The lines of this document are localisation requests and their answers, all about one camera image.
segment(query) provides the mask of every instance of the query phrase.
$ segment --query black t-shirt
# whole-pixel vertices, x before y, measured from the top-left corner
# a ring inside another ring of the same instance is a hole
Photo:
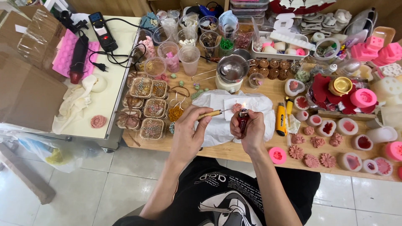
[[[172,204],[157,221],[129,216],[113,224],[159,225],[265,226],[257,180],[213,162],[192,162],[180,175]]]

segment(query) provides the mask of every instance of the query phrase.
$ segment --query white tile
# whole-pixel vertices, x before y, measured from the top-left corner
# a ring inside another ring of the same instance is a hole
[[[49,185],[53,201],[41,205],[34,226],[92,226],[107,173],[79,168],[71,173],[55,170]]]
[[[81,168],[109,172],[113,155],[114,152],[112,153],[100,152],[95,157],[86,158],[83,161]]]
[[[398,226],[402,216],[356,210],[358,226]]]
[[[17,155],[20,158],[25,158],[25,159],[30,159],[30,160],[36,160],[36,161],[43,162],[43,160],[41,158],[39,158],[35,153],[29,152],[21,144],[18,146],[17,150],[14,151],[14,154]]]
[[[22,159],[34,172],[46,182],[54,168],[45,162]],[[4,168],[0,172],[0,220],[31,226],[35,220],[40,201],[36,195],[13,172]]]
[[[4,221],[0,221],[0,226],[19,226],[17,224],[12,224]]]
[[[110,226],[145,204],[157,180],[109,173],[94,226]]]
[[[355,209],[351,177],[321,173],[320,187],[313,203]]]
[[[357,210],[402,215],[402,183],[352,177]]]
[[[305,226],[357,226],[356,210],[313,204]]]
[[[218,161],[219,165],[224,166],[224,167],[227,167],[227,165],[228,165],[228,160],[226,160],[226,159],[221,159],[221,158],[217,158],[216,160]]]
[[[121,147],[109,172],[157,180],[168,156],[169,152]]]
[[[228,166],[229,169],[236,170],[239,172],[242,172],[244,174],[249,175],[250,177],[255,178],[255,172],[254,172],[254,167],[252,166],[252,163],[250,162],[238,162],[238,161],[232,161],[228,160]]]

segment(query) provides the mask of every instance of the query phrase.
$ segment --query plastic bag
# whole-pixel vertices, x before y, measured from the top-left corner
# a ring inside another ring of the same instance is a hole
[[[65,173],[80,168],[87,157],[94,157],[103,152],[103,149],[92,141],[67,142],[28,133],[18,133],[14,136],[29,152],[35,153],[44,162]]]

